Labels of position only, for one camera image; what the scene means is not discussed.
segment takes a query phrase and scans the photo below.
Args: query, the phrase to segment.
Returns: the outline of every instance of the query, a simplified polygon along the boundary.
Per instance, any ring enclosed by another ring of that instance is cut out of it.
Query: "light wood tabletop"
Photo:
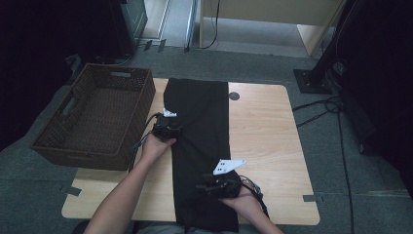
[[[155,78],[154,82],[156,94],[149,115],[164,108],[163,95],[168,79]],[[246,160],[245,165],[236,169],[237,173],[261,187],[274,223],[318,224],[316,202],[305,201],[303,197],[311,197],[313,188],[286,88],[229,83],[229,92],[240,95],[238,100],[229,100],[231,158]],[[91,218],[101,201],[126,174],[79,169],[72,186],[82,192],[79,196],[67,195],[62,215]],[[175,221],[170,149],[148,175],[132,219]]]

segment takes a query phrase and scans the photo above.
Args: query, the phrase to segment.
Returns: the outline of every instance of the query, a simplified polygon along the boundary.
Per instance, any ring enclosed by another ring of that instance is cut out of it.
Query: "person's left hand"
[[[142,156],[140,157],[140,160],[147,161],[152,165],[165,153],[167,148],[175,142],[175,138],[162,142],[153,134],[149,134],[143,142]]]

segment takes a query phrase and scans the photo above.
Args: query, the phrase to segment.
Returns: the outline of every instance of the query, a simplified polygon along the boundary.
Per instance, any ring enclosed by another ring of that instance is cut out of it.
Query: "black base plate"
[[[294,76],[302,94],[333,94],[326,79],[322,79],[320,83],[311,84],[309,81],[310,73],[311,70],[294,69]]]

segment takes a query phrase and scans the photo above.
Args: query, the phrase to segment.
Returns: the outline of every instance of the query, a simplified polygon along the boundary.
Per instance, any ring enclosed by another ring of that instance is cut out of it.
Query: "floor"
[[[184,47],[192,0],[145,1],[149,18],[143,32],[143,40],[159,42],[166,39],[166,46]],[[191,49],[199,49],[200,6],[194,27]],[[211,44],[215,36],[215,18],[204,18],[202,46]],[[333,28],[326,34],[313,58],[319,58],[331,40]],[[213,51],[239,52],[273,56],[308,58],[297,26],[288,23],[262,22],[218,18],[216,42],[209,48]]]

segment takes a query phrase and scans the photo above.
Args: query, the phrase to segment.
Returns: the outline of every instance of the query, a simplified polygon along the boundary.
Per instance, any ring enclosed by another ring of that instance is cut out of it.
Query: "hand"
[[[142,156],[140,161],[147,161],[152,165],[157,161],[167,150],[168,147],[176,142],[175,138],[168,139],[165,142],[160,141],[158,138],[149,134],[143,142]]]
[[[247,220],[250,220],[255,214],[262,213],[261,205],[245,187],[241,187],[240,195],[236,198],[220,199],[222,203],[234,209],[239,215]]]

